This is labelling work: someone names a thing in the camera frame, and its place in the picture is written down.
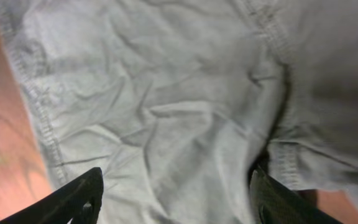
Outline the grey shorts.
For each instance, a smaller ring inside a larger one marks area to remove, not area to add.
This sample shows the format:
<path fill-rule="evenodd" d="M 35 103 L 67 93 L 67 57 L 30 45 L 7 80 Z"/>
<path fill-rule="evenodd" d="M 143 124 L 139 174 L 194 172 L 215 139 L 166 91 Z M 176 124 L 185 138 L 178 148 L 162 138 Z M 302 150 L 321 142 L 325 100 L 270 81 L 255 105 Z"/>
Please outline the grey shorts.
<path fill-rule="evenodd" d="M 358 208 L 358 0 L 0 1 L 54 187 L 98 166 L 100 223 L 254 223 L 247 176 Z"/>

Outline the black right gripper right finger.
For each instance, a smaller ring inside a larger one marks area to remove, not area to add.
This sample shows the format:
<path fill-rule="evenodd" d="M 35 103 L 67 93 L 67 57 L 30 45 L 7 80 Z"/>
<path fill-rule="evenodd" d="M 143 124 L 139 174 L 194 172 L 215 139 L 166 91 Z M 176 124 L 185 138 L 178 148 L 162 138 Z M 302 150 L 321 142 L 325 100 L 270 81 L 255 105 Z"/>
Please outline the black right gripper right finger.
<path fill-rule="evenodd" d="M 340 224 L 296 193 L 255 167 L 249 185 L 250 204 L 256 223 L 261 224 Z"/>

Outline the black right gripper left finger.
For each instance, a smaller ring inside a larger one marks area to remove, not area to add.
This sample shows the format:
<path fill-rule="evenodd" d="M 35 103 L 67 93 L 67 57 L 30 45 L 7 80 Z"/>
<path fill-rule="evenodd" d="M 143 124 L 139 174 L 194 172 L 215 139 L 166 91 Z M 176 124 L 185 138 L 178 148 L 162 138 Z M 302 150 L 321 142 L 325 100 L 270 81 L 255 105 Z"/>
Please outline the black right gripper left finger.
<path fill-rule="evenodd" d="M 94 167 L 0 224 L 96 224 L 103 191 L 102 170 Z"/>

